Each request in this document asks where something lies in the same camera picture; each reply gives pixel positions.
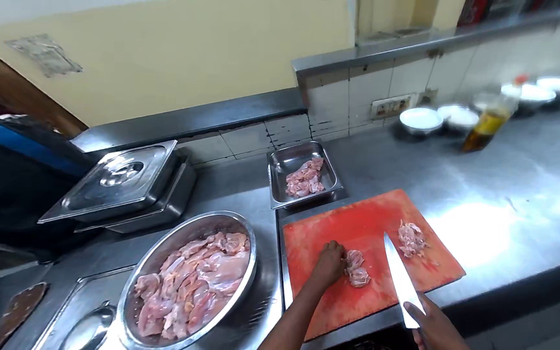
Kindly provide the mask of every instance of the red cutting board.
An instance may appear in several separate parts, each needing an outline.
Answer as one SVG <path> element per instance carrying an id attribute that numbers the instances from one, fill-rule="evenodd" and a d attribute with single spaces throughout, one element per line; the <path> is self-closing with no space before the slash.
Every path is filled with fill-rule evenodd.
<path id="1" fill-rule="evenodd" d="M 409 200 L 408 195 L 400 189 L 283 227 L 293 297 L 299 293 L 310 276 L 323 244 L 330 240 L 341 243 L 348 251 L 362 251 L 362 267 L 367 269 L 371 277 L 369 284 L 363 288 L 352 287 L 346 276 L 332 285 L 323 294 L 315 310 L 306 340 L 399 302 L 386 259 L 384 232 L 388 233 L 394 246 L 398 248 L 398 228 L 401 219 L 404 223 L 416 224 L 424 232 L 426 242 L 431 246 L 425 249 L 424 259 L 418 256 L 408 259 L 400 254 L 417 290 L 432 290 L 466 274 Z"/>

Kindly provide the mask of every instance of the oil bottle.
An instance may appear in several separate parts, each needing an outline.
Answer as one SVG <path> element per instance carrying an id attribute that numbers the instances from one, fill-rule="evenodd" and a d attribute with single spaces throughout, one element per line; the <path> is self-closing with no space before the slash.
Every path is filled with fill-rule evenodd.
<path id="1" fill-rule="evenodd" d="M 483 110 L 477 125 L 468 134 L 463 142 L 462 151 L 480 151 L 494 138 L 500 127 L 509 120 L 518 109 L 519 98 L 522 95 L 522 85 L 527 81 L 527 76 L 517 76 L 513 86 L 517 89 L 508 95 L 500 94 Z"/>

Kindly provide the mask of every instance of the hand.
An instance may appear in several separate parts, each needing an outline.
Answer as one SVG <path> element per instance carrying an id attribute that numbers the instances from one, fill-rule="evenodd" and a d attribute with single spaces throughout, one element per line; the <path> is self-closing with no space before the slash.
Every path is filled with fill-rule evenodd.
<path id="1" fill-rule="evenodd" d="M 423 293 L 418 293 L 425 314 L 412 303 L 403 306 L 421 326 L 422 332 L 412 330 L 419 350 L 470 350 L 462 336 L 440 308 Z"/>
<path id="2" fill-rule="evenodd" d="M 322 292 L 336 282 L 345 270 L 346 262 L 343 260 L 345 247 L 335 240 L 326 243 L 319 253 L 319 260 L 310 275 L 309 282 Z"/>

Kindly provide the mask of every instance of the chef's knife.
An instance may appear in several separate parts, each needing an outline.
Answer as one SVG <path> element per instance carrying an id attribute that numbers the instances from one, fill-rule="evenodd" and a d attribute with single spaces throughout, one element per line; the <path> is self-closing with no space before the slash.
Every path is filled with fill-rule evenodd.
<path id="1" fill-rule="evenodd" d="M 418 323 L 408 314 L 403 307 L 403 303 L 409 301 L 425 313 L 423 305 L 421 304 L 420 299 L 418 299 L 414 285 L 412 285 L 412 280 L 409 278 L 408 271 L 405 269 L 405 266 L 401 261 L 401 257 L 399 256 L 396 248 L 394 248 L 393 241 L 390 240 L 387 233 L 384 233 L 384 245 L 386 246 L 386 258 L 388 259 L 388 266 L 390 266 L 390 274 L 393 277 L 394 292 L 397 294 L 397 298 L 399 299 L 405 327 L 418 328 Z"/>

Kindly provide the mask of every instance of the marinated meat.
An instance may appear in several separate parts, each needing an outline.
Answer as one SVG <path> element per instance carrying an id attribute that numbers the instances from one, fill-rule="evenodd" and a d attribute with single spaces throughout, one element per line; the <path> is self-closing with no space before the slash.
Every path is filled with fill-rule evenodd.
<path id="1" fill-rule="evenodd" d="M 358 288 L 367 285 L 371 278 L 368 276 L 367 270 L 360 267 L 364 262 L 362 252 L 356 250 L 347 251 L 345 262 L 345 274 L 349 276 L 349 283 Z"/>
<path id="2" fill-rule="evenodd" d="M 312 160 L 303 163 L 295 172 L 286 177 L 286 193 L 293 197 L 305 197 L 311 193 L 325 190 L 325 186 L 320 182 L 321 167 L 324 159 L 313 157 Z"/>
<path id="3" fill-rule="evenodd" d="M 135 297 L 142 298 L 144 300 L 150 298 L 159 289 L 161 284 L 161 279 L 159 279 L 158 274 L 147 274 L 145 276 L 140 276 L 133 286 L 135 290 Z"/>
<path id="4" fill-rule="evenodd" d="M 182 339 L 211 321 L 243 280 L 249 250 L 245 234 L 219 232 L 171 253 L 158 274 L 138 277 L 140 335 Z"/>
<path id="5" fill-rule="evenodd" d="M 411 258 L 414 254 L 422 258 L 424 257 L 424 249 L 429 248 L 429 244 L 425 242 L 423 231 L 411 222 L 404 225 L 403 220 L 401 220 L 399 239 L 402 243 L 399 249 L 403 251 L 406 258 Z"/>

